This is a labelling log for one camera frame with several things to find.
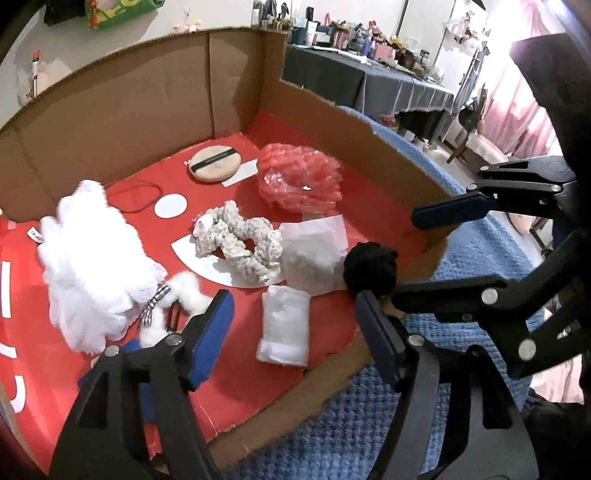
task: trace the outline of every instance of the blue cloth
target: blue cloth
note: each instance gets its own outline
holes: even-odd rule
[[[371,123],[377,136],[418,165],[450,194],[464,189],[433,160],[391,130],[347,109]],[[499,274],[506,278],[523,278],[532,265],[504,227],[488,215],[476,222],[464,223],[448,238],[449,244],[433,275],[434,280]],[[538,313],[529,327],[539,325]],[[506,375],[505,364],[490,337],[476,323],[441,324],[433,315],[409,315],[406,328],[420,333],[435,345],[464,351],[474,343],[484,346],[507,382],[519,408],[527,397],[530,380],[513,381]],[[394,417],[398,395],[382,382],[371,365],[355,375],[350,386],[336,394],[318,416],[286,435],[273,445],[261,449],[232,470],[226,479],[365,479],[384,442]],[[441,385],[433,432],[423,472],[437,465],[443,442],[449,388]]]

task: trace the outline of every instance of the black elastic band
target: black elastic band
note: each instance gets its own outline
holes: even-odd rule
[[[193,173],[195,173],[200,168],[207,167],[208,165],[211,165],[212,163],[215,163],[218,160],[229,157],[230,155],[234,155],[234,153],[238,153],[234,148],[231,148],[230,150],[226,150],[225,152],[222,152],[222,153],[218,153],[217,155],[214,155],[213,157],[210,157],[207,160],[196,163],[195,165],[193,165],[191,167],[191,171]]]

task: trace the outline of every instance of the white tissue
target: white tissue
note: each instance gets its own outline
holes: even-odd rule
[[[282,223],[282,268],[287,285],[316,297],[345,290],[343,262],[347,233],[342,215]]]
[[[270,286],[262,295],[263,334],[257,360],[306,367],[310,338],[310,295],[283,286]]]

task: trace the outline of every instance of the green bag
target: green bag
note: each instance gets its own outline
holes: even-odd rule
[[[164,2],[165,0],[119,0],[113,8],[100,10],[96,7],[96,0],[86,0],[86,18],[90,28],[103,30],[156,10],[163,6]]]

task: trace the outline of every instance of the white fluffy toy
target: white fluffy toy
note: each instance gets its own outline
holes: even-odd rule
[[[138,232],[95,181],[80,182],[40,225],[51,324],[75,352],[101,353],[107,339],[125,335],[166,270],[146,256]]]
[[[164,311],[178,301],[189,318],[207,310],[212,298],[199,290],[199,281],[192,272],[185,271],[167,280],[158,293],[147,303],[140,315],[139,343],[142,348],[156,345],[169,334],[164,320]]]

